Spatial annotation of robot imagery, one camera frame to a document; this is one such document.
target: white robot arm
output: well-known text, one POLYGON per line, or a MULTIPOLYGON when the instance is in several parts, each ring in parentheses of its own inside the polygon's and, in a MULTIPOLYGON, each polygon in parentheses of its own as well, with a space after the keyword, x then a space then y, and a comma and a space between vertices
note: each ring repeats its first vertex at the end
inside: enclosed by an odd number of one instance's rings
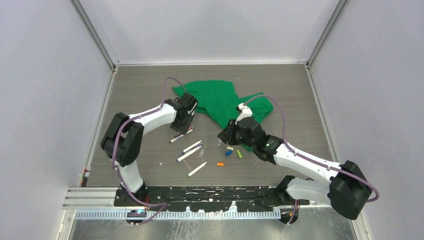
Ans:
POLYGON ((115 159, 116 168, 119 170, 127 190, 140 201, 143 201, 147 195, 146 183, 140 176, 136 161, 143 136, 166 124, 170 124, 173 130, 185 134, 193 120, 197 105, 196 98, 189 93, 184 93, 181 98, 168 99, 164 104, 150 110, 130 115, 119 112, 113 117, 100 143, 109 158, 112 158, 119 128, 128 119, 140 116, 124 127, 122 132, 126 133, 126 136, 119 137, 115 159))
POLYGON ((252 111, 247 105, 241 103, 236 109, 239 117, 231 119, 227 127, 218 134, 218 138, 228 145, 243 144, 251 147, 259 159, 294 169, 312 179, 285 176, 277 186, 279 198, 283 202, 291 204, 294 200, 311 200, 331 205, 348 219, 358 217, 372 190, 337 171, 346 171, 366 180, 355 163, 346 161, 340 164, 297 149, 281 138, 266 134, 252 117, 252 111))

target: green towel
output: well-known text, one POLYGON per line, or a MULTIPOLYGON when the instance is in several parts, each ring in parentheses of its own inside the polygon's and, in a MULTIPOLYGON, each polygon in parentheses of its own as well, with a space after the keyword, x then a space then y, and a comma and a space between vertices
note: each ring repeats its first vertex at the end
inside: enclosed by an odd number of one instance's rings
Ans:
MULTIPOLYGON (((239 116, 236 110, 237 105, 256 95, 263 94, 259 92, 239 98, 233 83, 224 80, 193 81, 184 86, 187 92, 198 101, 196 112, 210 116, 222 129, 225 129, 230 119, 237 119, 239 116)), ((181 86, 174 87, 173 90, 179 97, 184 94, 181 86)), ((253 118, 258 123, 262 123, 262 120, 273 110, 273 105, 265 97, 256 98, 249 102, 248 106, 252 110, 253 118)))

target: small debris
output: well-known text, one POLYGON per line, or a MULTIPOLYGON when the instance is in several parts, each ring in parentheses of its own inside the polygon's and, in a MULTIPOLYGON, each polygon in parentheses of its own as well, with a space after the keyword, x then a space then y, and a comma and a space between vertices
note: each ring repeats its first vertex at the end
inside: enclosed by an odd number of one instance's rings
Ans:
POLYGON ((198 156, 197 158, 202 157, 204 152, 205 152, 205 150, 204 150, 204 149, 200 150, 199 156, 198 156))
POLYGON ((187 165, 188 169, 190 169, 190 172, 192 171, 192 168, 189 166, 189 164, 186 162, 186 160, 182 160, 184 161, 185 165, 187 165))

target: white wall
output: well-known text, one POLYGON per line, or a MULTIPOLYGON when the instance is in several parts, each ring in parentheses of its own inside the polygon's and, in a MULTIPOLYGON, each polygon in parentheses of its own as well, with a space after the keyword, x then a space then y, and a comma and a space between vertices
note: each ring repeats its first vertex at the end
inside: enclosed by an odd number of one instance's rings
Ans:
POLYGON ((0 239, 52 239, 110 69, 69 0, 3 1, 0 73, 0 239))
POLYGON ((381 198, 375 239, 422 239, 424 1, 350 1, 312 70, 341 160, 381 198))
POLYGON ((338 2, 80 1, 121 64, 306 61, 338 2))

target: gray wooden floor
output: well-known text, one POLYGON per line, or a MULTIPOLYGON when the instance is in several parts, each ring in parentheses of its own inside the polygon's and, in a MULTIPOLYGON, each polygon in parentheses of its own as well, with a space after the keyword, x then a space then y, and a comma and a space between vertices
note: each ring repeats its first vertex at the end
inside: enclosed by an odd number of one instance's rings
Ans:
MULTIPOLYGON (((239 97, 264 92, 277 99, 284 110, 287 140, 301 150, 331 159, 308 75, 301 64, 121 66, 98 141, 103 138, 116 113, 135 114, 159 105, 166 77, 177 78, 183 83, 213 79, 232 81, 239 97)), ((177 83, 169 82, 166 91, 170 99, 176 97, 172 86, 177 86, 177 83)), ((195 127, 193 132, 172 144, 169 140, 177 133, 167 125, 143 138, 137 163, 148 186, 277 185, 285 175, 302 177, 289 168, 263 162, 242 147, 237 148, 243 158, 240 159, 236 152, 226 157, 226 146, 218 145, 220 127, 204 114, 196 114, 192 125, 195 127), (187 177, 189 167, 183 161, 176 162, 176 158, 183 149, 198 140, 203 140, 203 156, 198 157, 198 151, 186 158, 186 162, 192 169, 205 161, 207 165, 192 177, 187 177)), ((281 115, 275 107, 263 121, 262 128, 268 134, 281 137, 282 127, 281 115)), ((118 184, 117 174, 111 170, 111 161, 98 142, 87 186, 118 184)))

